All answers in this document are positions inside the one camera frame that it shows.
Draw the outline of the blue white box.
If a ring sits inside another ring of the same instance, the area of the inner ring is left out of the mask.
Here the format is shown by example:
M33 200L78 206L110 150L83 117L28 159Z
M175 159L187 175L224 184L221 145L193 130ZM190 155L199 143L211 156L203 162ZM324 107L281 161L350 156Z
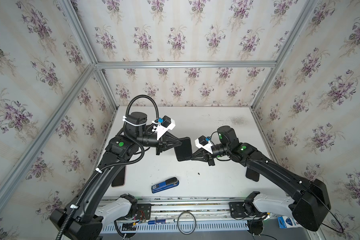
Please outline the blue white box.
M302 227L295 219L286 216L278 217L278 224L280 229L292 229Z

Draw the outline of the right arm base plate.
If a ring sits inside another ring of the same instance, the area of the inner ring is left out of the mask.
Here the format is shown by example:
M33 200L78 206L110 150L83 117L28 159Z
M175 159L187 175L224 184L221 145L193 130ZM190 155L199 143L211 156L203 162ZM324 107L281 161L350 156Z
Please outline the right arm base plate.
M234 219L244 219L253 213L252 207L246 202L229 202L230 215Z

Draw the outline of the aluminium mounting rail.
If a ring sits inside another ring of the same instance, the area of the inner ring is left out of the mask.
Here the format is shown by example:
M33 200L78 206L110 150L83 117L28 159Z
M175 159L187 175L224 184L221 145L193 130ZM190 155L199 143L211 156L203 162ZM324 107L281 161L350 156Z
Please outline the aluminium mounting rail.
M246 202L252 207L253 213L250 217L262 218L267 213L286 216L294 218L299 224L308 228L313 225L314 216L313 209L310 206L310 201L307 198L301 198L299 201L294 201L290 197L275 197L252 192L246 199L236 202ZM108 225L112 220L125 217L131 210L132 205L142 204L133 196L124 194L118 199L99 207L96 201L82 201L81 203L72 202L64 209L58 209L62 216L68 218L68 221L76 221L84 225L90 222L100 222L103 225ZM230 207L227 202L209 202L204 201L175 201L175 202L159 202L155 203L159 206L159 210L164 215L173 214L175 211L190 210L196 212L218 212L229 211ZM151 215L158 214L158 210L153 210Z

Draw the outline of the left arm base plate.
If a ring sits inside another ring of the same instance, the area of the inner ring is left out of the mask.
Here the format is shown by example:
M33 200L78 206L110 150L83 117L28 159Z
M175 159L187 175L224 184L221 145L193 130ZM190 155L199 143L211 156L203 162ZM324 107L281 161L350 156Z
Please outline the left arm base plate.
M119 220L125 220L125 221L149 220L151 218L151 212L152 212L151 204L132 205L129 213L125 217L119 218Z

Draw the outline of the blue black stapler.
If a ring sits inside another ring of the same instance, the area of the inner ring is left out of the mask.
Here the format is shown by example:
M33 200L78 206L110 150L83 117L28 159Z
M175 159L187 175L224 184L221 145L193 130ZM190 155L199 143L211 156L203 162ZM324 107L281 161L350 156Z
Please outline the blue black stapler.
M155 194L158 192L162 192L162 191L177 187L179 185L179 183L180 183L179 180L176 177L173 177L173 178L167 179L163 182L160 182L156 185L153 185L151 187L151 191L153 194Z

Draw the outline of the blue marker pen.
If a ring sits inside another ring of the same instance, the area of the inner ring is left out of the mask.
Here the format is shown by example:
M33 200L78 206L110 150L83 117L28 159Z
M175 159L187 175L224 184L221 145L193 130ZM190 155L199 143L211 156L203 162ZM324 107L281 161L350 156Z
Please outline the blue marker pen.
M148 225L165 225L175 223L175 219L157 219L148 221Z

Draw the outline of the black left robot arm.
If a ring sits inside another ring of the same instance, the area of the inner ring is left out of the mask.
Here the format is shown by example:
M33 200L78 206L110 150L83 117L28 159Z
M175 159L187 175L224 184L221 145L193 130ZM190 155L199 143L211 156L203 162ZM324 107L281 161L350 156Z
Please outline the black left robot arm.
M130 112L133 103L139 99L149 100L155 108L156 117L150 125L147 125L146 114ZM130 101L123 122L123 127L109 141L100 163L79 193L64 208L55 209L51 214L50 221L59 231L58 240L63 236L71 240L95 240L105 224L105 217L96 210L118 173L125 166L142 160L146 147L155 148L159 155L182 146L182 141L170 133L175 122L168 116L161 118L155 100L148 95L138 95Z

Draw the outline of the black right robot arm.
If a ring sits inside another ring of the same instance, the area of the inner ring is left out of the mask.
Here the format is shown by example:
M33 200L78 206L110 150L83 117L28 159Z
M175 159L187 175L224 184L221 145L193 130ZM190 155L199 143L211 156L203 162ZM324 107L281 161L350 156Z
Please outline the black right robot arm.
M286 193L285 199L256 194L253 205L259 212L291 217L309 231L319 230L331 210L324 182L297 175L266 157L253 145L241 143L230 126L219 127L217 133L220 140L217 145L211 137L200 136L195 140L198 150L193 153L192 160L210 162L219 156L227 156L247 169L248 179L257 182L263 176Z

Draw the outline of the black phone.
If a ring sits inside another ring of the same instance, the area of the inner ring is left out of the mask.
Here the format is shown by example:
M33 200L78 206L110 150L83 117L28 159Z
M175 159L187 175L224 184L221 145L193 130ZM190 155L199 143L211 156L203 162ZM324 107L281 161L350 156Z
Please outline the black phone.
M175 147L175 154L178 162L189 161L192 157L192 143L189 137L179 139L180 146Z
M119 173L116 175L114 180L111 183L111 187L121 187L125 184L126 179L126 167L122 167Z
M246 178L252 180L254 182L258 182L260 180L260 174L255 170L247 168L246 170Z

